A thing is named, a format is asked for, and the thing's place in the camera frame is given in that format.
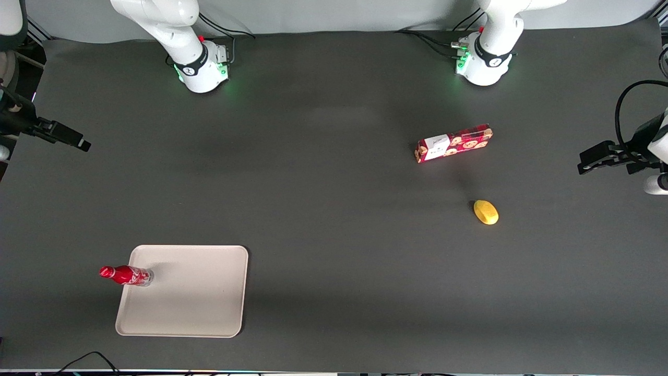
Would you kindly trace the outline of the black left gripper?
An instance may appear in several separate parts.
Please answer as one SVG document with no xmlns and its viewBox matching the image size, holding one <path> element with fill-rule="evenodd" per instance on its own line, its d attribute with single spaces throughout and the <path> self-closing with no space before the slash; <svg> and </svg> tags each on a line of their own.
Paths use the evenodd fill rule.
<svg viewBox="0 0 668 376">
<path fill-rule="evenodd" d="M 649 167 L 642 167 L 637 162 L 628 164 L 626 154 L 620 145 L 613 141 L 603 141 L 594 147 L 580 153 L 580 164 L 577 165 L 578 174 L 583 175 L 604 167 L 617 167 L 625 165 L 628 174 L 639 173 L 644 169 L 660 169 L 662 162 L 648 150 L 649 143 L 656 137 L 665 115 L 655 116 L 639 126 L 634 132 L 631 140 L 626 143 L 628 150 L 639 159 L 649 163 Z"/>
</svg>

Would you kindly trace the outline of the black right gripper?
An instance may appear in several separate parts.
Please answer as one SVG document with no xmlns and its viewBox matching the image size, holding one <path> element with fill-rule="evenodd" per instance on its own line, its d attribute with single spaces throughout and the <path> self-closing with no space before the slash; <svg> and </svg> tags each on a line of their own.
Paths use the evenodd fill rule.
<svg viewBox="0 0 668 376">
<path fill-rule="evenodd" d="M 91 143 L 84 136 L 58 121 L 38 119 L 34 105 L 27 98 L 2 89 L 1 99 L 1 131 L 2 135 L 19 135 L 21 133 L 38 136 L 51 143 L 76 145 L 76 148 L 88 152 Z"/>
</svg>

